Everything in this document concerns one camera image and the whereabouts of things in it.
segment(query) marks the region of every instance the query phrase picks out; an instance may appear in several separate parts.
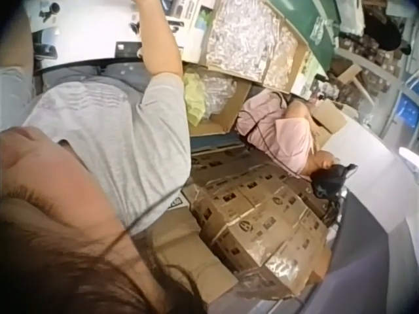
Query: dark hair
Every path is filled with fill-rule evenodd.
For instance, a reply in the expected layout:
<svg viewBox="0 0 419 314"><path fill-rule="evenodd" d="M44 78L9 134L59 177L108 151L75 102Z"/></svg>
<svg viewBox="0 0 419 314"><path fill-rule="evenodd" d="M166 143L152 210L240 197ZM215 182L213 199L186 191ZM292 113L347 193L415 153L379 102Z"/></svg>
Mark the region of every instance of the dark hair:
<svg viewBox="0 0 419 314"><path fill-rule="evenodd" d="M407 44L406 46L401 47L400 51L406 56L410 56L410 54L412 54L412 46L410 44Z"/></svg>
<svg viewBox="0 0 419 314"><path fill-rule="evenodd" d="M46 237L0 220L0 300L5 313L158 313L122 269L106 258L78 253L77 246L89 243L57 235L54 242L59 246L45 245ZM192 277L180 267L162 265L150 243L144 237L137 248L167 296L167 314L207 313ZM187 285L175 280L173 271Z"/></svg>

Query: woman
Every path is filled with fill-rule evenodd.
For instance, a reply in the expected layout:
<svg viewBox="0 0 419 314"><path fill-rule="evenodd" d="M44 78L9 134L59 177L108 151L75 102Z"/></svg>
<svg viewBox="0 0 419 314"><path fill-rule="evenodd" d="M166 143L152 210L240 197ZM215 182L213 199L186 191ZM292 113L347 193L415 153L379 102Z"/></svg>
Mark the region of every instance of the woman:
<svg viewBox="0 0 419 314"><path fill-rule="evenodd" d="M206 313L191 278L173 280L129 236L167 209L191 164L179 50L160 0L136 3L148 78L57 70L31 101L22 8L3 37L2 127L25 125L0 135L7 313Z"/></svg>
<svg viewBox="0 0 419 314"><path fill-rule="evenodd" d="M263 90L244 103L236 128L249 144L297 175L309 177L334 164L330 152L315 149L319 127L299 100L287 106L281 95Z"/></svg>

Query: yellow cloth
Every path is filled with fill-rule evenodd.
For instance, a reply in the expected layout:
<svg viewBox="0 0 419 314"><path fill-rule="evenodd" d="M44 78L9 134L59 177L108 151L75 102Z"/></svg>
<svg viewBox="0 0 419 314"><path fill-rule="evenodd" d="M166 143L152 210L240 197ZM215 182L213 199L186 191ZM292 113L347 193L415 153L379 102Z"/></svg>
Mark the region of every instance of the yellow cloth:
<svg viewBox="0 0 419 314"><path fill-rule="evenodd" d="M205 113L205 86L197 73L183 75L185 103L189 123L197 126Z"/></svg>

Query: gray t-shirt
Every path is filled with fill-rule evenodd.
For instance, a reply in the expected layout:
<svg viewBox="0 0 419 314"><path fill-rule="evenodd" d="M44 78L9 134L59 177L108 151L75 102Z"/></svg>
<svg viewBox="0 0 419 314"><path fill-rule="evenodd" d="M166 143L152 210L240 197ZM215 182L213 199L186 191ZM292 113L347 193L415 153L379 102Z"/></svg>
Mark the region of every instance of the gray t-shirt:
<svg viewBox="0 0 419 314"><path fill-rule="evenodd" d="M132 234L167 210L191 170L183 82L173 74L153 77L137 103L110 84L63 83L37 100L24 125L71 145L125 227L172 192Z"/></svg>

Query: pink shirt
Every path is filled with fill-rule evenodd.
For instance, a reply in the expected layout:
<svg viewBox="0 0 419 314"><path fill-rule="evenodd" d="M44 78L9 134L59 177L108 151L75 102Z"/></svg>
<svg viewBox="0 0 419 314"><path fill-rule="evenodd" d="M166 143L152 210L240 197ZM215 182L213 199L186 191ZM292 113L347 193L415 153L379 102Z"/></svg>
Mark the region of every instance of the pink shirt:
<svg viewBox="0 0 419 314"><path fill-rule="evenodd" d="M238 115L237 131L246 135L259 122L248 141L274 162L299 174L305 167L313 139L304 118L283 118L287 103L269 90L247 100Z"/></svg>

